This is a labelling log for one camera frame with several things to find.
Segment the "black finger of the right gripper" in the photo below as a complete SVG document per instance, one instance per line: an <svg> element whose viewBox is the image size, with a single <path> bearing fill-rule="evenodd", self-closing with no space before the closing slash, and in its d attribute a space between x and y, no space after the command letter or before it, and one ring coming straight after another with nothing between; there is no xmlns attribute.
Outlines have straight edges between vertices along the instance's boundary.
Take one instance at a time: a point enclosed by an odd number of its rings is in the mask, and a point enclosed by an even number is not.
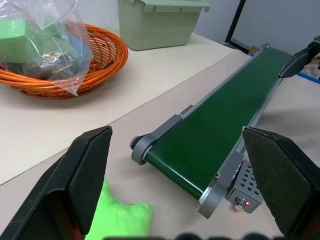
<svg viewBox="0 0 320 240"><path fill-rule="evenodd" d="M282 67L278 77L279 78L290 78L299 73L306 64L311 61L310 47L307 47L298 53L294 54L288 62Z"/></svg>

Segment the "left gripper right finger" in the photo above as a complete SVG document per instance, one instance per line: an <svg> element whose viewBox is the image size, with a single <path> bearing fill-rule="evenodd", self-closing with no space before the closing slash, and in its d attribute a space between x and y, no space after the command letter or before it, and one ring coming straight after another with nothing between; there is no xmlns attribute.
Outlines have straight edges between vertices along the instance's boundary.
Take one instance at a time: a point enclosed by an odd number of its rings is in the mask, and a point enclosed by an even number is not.
<svg viewBox="0 0 320 240"><path fill-rule="evenodd" d="M320 238L320 168L289 138L254 127L242 137L259 191L285 237Z"/></svg>

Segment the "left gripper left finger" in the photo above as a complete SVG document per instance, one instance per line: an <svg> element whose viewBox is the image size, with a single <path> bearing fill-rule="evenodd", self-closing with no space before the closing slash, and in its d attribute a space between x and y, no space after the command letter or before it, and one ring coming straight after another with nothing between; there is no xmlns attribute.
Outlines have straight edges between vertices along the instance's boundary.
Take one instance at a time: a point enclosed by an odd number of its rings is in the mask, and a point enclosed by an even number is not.
<svg viewBox="0 0 320 240"><path fill-rule="evenodd" d="M0 238L83 240L102 191L112 134L106 125L75 138L39 178Z"/></svg>

